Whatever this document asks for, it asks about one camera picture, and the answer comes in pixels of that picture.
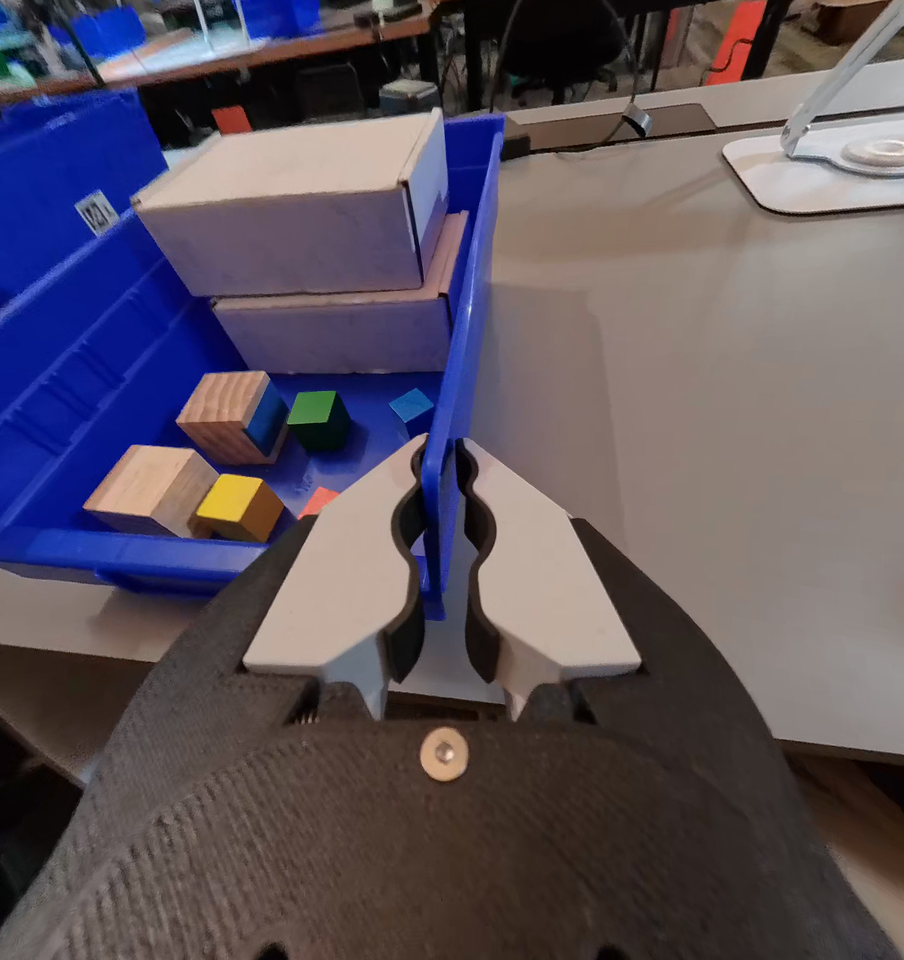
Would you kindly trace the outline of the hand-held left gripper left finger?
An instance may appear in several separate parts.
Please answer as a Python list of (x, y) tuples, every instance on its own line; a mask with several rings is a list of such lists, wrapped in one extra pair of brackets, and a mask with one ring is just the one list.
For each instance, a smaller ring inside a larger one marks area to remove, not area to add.
[(242, 664), (252, 673), (350, 684), (375, 720), (390, 683), (410, 674), (425, 636), (427, 528), (419, 434), (324, 507)]

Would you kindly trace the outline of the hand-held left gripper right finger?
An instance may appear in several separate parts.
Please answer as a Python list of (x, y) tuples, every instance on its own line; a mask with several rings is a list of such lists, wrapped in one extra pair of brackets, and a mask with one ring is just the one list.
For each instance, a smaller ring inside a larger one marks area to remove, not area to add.
[(543, 686), (636, 672), (640, 654), (569, 513), (474, 440), (456, 443), (469, 571), (466, 651), (519, 719)]

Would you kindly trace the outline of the natural wooden cube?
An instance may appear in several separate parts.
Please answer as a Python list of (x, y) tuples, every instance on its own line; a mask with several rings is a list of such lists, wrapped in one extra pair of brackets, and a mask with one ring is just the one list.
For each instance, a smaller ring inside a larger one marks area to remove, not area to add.
[(197, 451), (130, 447), (84, 503), (84, 510), (123, 534), (208, 539), (197, 516), (218, 471)]
[(207, 373), (176, 423), (223, 467), (271, 466), (288, 435), (290, 407), (261, 370)]

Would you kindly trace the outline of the white cardboard mailer box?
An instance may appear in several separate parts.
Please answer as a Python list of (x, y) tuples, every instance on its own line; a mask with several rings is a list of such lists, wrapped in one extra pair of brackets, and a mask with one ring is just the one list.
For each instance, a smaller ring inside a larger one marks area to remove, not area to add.
[(448, 360), (470, 215), (445, 217), (414, 290), (219, 297), (212, 308), (246, 366), (271, 375), (441, 372)]
[(444, 115), (213, 137), (132, 208), (199, 297), (418, 289), (449, 209)]

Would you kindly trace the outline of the grey desk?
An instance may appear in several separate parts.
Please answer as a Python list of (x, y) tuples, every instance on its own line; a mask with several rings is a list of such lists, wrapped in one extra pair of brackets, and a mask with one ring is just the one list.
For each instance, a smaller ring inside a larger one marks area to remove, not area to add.
[(506, 163), (472, 430), (779, 739), (904, 758), (904, 209), (759, 210), (742, 135)]

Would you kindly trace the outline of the yellow wooden cube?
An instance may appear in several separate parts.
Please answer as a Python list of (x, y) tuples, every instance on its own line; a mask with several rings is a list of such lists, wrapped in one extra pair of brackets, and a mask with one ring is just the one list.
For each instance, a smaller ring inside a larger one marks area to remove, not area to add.
[(194, 519), (222, 538), (264, 545), (285, 510), (264, 479), (221, 474), (198, 505)]

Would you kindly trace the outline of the green wooden cube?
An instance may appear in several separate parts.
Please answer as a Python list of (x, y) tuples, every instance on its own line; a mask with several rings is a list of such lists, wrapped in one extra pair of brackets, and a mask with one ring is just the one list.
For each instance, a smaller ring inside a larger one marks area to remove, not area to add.
[(290, 433), (309, 454), (342, 450), (348, 442), (351, 424), (337, 390), (300, 391), (287, 417)]

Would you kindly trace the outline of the blue wooden cube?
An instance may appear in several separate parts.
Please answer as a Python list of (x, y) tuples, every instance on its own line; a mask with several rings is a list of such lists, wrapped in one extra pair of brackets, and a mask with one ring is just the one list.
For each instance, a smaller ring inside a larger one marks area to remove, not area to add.
[(422, 390), (407, 390), (389, 402), (388, 408), (400, 432), (409, 440), (427, 435), (431, 431), (435, 413), (434, 402)]

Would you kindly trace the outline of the black office chair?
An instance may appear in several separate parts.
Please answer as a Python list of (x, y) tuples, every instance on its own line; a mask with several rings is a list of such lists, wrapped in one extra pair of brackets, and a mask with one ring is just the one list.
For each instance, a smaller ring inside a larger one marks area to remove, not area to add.
[(545, 90), (560, 106), (620, 56), (631, 58), (625, 25), (611, 2), (511, 2), (496, 42), (490, 97), (505, 80), (519, 105), (528, 93)]

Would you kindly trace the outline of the wooden background table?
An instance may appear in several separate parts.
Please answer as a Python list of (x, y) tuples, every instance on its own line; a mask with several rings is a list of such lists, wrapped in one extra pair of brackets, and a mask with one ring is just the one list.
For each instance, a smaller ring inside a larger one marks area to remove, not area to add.
[(437, 2), (420, 2), (404, 17), (384, 2), (338, 10), (321, 30), (295, 38), (238, 39), (214, 44), (189, 30), (174, 30), (139, 48), (105, 61), (97, 73), (89, 69), (41, 78), (32, 85), (0, 80), (0, 107), (38, 98), (61, 97), (92, 90), (127, 90), (196, 80), (223, 73), (241, 73), (332, 54), (362, 50), (385, 42), (417, 40), (431, 33)]

